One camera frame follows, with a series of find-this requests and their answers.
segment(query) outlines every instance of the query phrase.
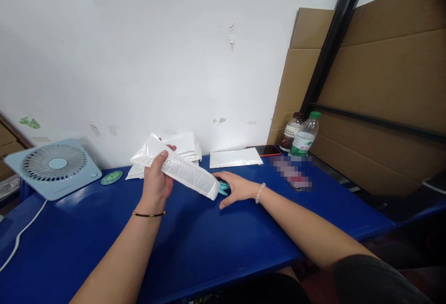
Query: black metal frame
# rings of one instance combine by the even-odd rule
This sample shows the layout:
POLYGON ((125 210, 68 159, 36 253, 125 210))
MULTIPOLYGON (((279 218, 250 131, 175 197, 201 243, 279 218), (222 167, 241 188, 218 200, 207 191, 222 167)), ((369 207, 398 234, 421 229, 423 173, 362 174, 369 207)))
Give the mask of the black metal frame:
POLYGON ((399 131, 399 132, 415 135, 417 137, 426 138, 426 139, 437 141, 440 143, 446 143, 446 135, 444 135, 442 133, 438 133, 438 132, 434 132, 434 131, 430 131, 430 130, 424 130, 424 129, 420 129, 420 128, 405 125, 405 124, 395 123, 390 120, 367 116, 367 115, 363 115, 361 113, 336 109, 331 106, 325 106, 325 105, 321 105, 321 104, 317 104, 317 103, 310 103, 309 106, 313 107, 315 109, 322 109, 322 110, 325 110, 328 112, 333 112, 333 113, 339 114, 341 116, 345 116, 345 117, 357 119, 360 121, 364 121, 367 123, 379 125, 382 127, 392 129, 392 130, 399 131))
POLYGON ((371 117, 357 112, 317 104, 317 100, 322 92, 327 76, 330 73, 330 69, 333 65, 336 54, 338 53, 341 42, 345 36, 345 33, 347 32, 357 2, 358 0, 338 0, 330 29, 328 30, 324 45, 322 46, 319 59, 313 72, 313 76, 311 77, 310 84, 308 85, 308 89, 301 106, 301 112, 308 116, 312 107, 320 108, 325 111, 383 126, 395 131, 446 143, 446 135, 438 132, 395 123, 389 120, 371 117))
POLYGON ((321 94, 325 80, 338 53, 339 46, 352 19, 357 2, 358 0, 338 0, 336 4, 333 20, 301 106, 301 112, 305 115, 309 114, 309 104, 317 102, 321 94))

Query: hand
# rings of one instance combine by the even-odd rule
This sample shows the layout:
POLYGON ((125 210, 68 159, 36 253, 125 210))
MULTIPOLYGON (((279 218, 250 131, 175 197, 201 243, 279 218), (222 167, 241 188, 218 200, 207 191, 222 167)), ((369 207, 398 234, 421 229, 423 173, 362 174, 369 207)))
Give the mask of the hand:
MULTIPOLYGON (((175 151, 176 146, 167 145, 175 151)), ((167 151, 162 151, 152 163, 152 166, 144 169, 144 187, 141 201, 138 204, 139 210, 145 212, 161 213, 167 198, 170 196, 173 187, 173 178, 167 176, 161 171, 164 162, 168 156, 167 151)))
POLYGON ((244 179, 243 177, 231 172, 218 172, 213 173, 212 175, 228 182, 229 186, 231 187, 231 194, 221 201, 220 210, 238 200, 257 197, 257 192, 260 188, 259 183, 248 181, 247 179, 244 179))

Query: green coaster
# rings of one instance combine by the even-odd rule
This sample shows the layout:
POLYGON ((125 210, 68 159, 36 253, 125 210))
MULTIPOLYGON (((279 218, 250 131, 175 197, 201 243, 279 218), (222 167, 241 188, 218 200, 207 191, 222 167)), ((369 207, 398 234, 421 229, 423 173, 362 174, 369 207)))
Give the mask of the green coaster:
POLYGON ((110 174, 107 174, 102 180, 101 180, 101 184, 102 185, 110 185, 112 183, 115 183, 116 181, 118 181, 122 176, 122 171, 115 171, 115 172, 111 172, 110 174))

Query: desk fan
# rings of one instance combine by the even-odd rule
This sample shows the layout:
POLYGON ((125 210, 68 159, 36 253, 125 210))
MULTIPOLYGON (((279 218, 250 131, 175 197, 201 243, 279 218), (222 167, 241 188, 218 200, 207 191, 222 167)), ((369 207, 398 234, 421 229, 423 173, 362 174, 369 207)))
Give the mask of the desk fan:
POLYGON ((62 198, 102 176, 76 139, 10 154, 5 162, 50 201, 62 198))

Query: electrical cord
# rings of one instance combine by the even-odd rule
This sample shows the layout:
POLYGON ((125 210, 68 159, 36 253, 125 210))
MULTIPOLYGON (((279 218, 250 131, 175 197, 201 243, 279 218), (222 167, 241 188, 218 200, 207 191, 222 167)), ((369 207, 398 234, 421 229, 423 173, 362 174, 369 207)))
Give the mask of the electrical cord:
POLYGON ((34 216, 34 218, 29 222, 28 225, 25 226, 25 228, 23 230, 20 231, 19 234, 17 234, 17 236, 15 237, 15 246, 13 249, 13 252, 11 253, 11 255, 8 257, 8 260, 6 260, 6 262, 2 265, 2 267, 0 268, 0 272, 3 271, 3 269, 8 265, 9 261, 11 261, 11 259, 13 258, 15 252, 17 251, 19 244, 20 244, 20 236, 22 235, 23 232, 25 232, 25 230, 36 220, 36 218, 40 215, 40 213, 42 212, 43 208, 45 207, 46 203, 48 201, 46 200, 42 207, 40 208, 39 212, 36 213, 36 215, 34 216))
POLYGON ((434 191, 436 191, 436 192, 439 192, 439 193, 442 193, 442 194, 446 194, 446 191, 441 190, 441 189, 439 189, 437 187, 434 187, 433 185, 430 185, 429 183, 427 183, 426 181, 429 180, 429 179, 430 178, 427 178, 427 179, 423 180, 423 182, 421 182, 421 184, 426 186, 426 187, 428 187, 428 188, 430 188, 430 189, 432 189, 432 190, 434 190, 434 191))

